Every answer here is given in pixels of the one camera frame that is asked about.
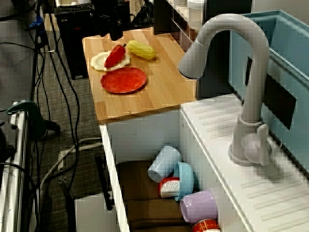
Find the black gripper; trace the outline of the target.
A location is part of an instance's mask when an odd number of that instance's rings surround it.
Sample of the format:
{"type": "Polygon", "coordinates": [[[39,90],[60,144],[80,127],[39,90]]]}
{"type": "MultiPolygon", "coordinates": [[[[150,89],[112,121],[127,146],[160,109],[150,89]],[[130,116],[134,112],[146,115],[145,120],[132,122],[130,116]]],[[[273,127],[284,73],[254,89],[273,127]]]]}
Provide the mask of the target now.
{"type": "Polygon", "coordinates": [[[94,10],[91,12],[93,18],[98,18],[96,21],[96,27],[98,34],[104,37],[109,33],[108,26],[106,25],[106,19],[111,20],[111,31],[110,37],[112,41],[116,41],[123,37],[122,30],[122,20],[121,20],[121,10],[123,8],[122,4],[116,6],[108,5],[94,5],[94,10]]]}

